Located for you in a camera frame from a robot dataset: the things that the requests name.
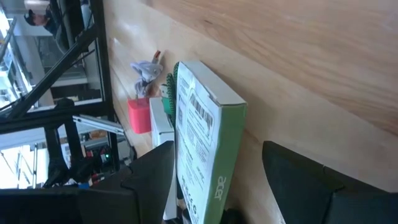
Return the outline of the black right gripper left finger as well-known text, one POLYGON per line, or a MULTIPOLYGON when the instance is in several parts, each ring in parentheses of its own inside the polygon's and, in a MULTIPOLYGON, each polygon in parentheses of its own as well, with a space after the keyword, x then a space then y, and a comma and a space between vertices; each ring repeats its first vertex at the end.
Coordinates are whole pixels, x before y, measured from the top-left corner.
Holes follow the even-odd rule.
POLYGON ((90 189, 81 190, 81 222, 161 223, 174 162, 174 142, 166 141, 90 189))

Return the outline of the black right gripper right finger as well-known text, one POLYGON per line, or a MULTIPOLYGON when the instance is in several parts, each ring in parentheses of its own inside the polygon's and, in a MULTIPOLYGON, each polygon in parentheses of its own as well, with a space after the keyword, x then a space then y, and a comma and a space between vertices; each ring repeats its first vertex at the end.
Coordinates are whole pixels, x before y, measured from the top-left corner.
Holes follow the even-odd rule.
POLYGON ((286 223, 397 223, 397 193, 337 172, 272 141, 267 181, 286 223))

